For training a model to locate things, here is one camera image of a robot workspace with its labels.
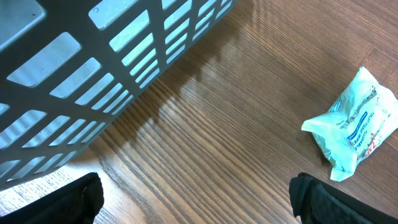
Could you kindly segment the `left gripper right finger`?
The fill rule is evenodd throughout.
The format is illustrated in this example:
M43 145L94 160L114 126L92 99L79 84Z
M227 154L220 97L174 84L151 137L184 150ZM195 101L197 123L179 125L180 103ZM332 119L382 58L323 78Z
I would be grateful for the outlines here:
M290 204L294 217L302 223L392 223L394 218L333 186L301 172L289 183Z

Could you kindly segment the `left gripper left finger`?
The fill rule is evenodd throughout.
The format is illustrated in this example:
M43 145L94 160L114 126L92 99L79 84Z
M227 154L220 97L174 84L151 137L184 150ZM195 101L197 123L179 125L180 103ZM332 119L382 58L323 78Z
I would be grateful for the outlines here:
M104 205L103 187L96 172L1 217L1 224L93 223Z

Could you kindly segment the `teal white tissue packet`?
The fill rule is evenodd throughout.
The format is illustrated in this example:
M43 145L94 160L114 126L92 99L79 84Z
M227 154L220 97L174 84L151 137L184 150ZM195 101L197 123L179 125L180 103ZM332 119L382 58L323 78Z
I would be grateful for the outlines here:
M397 98L365 67L326 113L302 125L332 164L330 179L337 182L351 177L396 129Z

